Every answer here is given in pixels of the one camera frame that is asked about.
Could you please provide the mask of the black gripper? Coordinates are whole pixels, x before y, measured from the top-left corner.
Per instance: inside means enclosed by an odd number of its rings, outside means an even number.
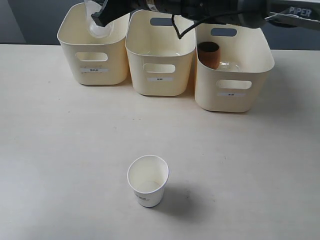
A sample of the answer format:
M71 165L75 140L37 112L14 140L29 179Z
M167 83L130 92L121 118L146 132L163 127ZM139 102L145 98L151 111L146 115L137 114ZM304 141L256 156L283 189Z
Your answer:
M105 0L96 2L98 10L90 16L97 26L105 27L112 21L135 10L159 12L155 0Z

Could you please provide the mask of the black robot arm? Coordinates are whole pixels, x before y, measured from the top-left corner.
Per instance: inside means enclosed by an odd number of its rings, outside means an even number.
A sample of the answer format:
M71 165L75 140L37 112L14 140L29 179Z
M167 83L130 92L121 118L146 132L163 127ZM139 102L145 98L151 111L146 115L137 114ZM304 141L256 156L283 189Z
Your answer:
M100 27L134 10L145 10L205 24L251 29L266 22L282 28L320 28L318 0L98 0L96 3L98 10L90 16Z

